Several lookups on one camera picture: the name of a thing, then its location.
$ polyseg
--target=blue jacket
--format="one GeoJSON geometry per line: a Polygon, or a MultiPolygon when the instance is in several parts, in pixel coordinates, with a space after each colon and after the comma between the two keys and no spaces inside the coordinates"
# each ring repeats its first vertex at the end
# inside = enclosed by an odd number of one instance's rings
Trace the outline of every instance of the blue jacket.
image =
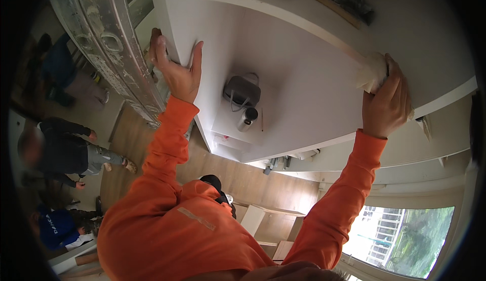
{"type": "Polygon", "coordinates": [[[66,46],[70,40],[64,33],[47,53],[40,72],[41,79],[51,76],[61,88],[69,86],[76,77],[76,67],[66,46]]]}
{"type": "Polygon", "coordinates": [[[58,249],[78,240],[78,229],[67,210],[51,211],[43,204],[37,210],[40,212],[40,241],[47,248],[58,249]]]}

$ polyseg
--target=gray pants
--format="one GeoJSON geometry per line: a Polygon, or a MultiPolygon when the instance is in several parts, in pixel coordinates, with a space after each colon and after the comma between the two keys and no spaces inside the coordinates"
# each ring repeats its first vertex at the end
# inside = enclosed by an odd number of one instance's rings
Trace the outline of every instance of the gray pants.
{"type": "Polygon", "coordinates": [[[93,109],[102,110],[105,107],[106,90],[98,86],[88,74],[81,70],[76,74],[74,81],[64,88],[64,91],[93,109]]]}
{"type": "Polygon", "coordinates": [[[82,175],[98,175],[104,163],[121,165],[124,159],[111,150],[88,144],[88,169],[82,175]]]}

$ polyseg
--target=hand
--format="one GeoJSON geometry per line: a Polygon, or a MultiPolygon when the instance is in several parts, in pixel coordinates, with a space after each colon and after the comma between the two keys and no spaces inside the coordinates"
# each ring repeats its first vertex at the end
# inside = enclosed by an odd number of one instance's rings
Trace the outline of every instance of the hand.
{"type": "Polygon", "coordinates": [[[94,132],[94,130],[91,131],[91,134],[89,134],[88,138],[92,141],[92,142],[96,142],[96,140],[98,139],[98,135],[96,134],[96,132],[94,132]]]}
{"type": "Polygon", "coordinates": [[[85,188],[85,183],[84,182],[76,182],[76,189],[84,189],[85,188]]]}
{"type": "Polygon", "coordinates": [[[165,82],[174,97],[188,103],[194,103],[199,90],[199,83],[201,82],[203,42],[198,42],[196,47],[194,47],[194,56],[190,69],[167,59],[165,42],[166,39],[161,31],[156,28],[152,29],[149,49],[150,60],[164,75],[165,82]]]}
{"type": "Polygon", "coordinates": [[[398,64],[385,55],[389,76],[376,95],[363,94],[363,133],[375,138],[387,138],[407,122],[412,107],[407,79],[398,64]]]}

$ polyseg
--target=handbag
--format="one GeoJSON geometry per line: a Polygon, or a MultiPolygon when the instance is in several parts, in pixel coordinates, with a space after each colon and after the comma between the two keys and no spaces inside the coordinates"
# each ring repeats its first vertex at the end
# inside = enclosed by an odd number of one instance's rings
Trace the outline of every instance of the handbag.
{"type": "Polygon", "coordinates": [[[260,101],[261,90],[258,86],[260,78],[254,72],[247,74],[253,74],[256,77],[255,84],[243,76],[236,75],[229,80],[222,90],[222,97],[229,102],[233,112],[240,111],[243,108],[255,108],[260,101]]]}

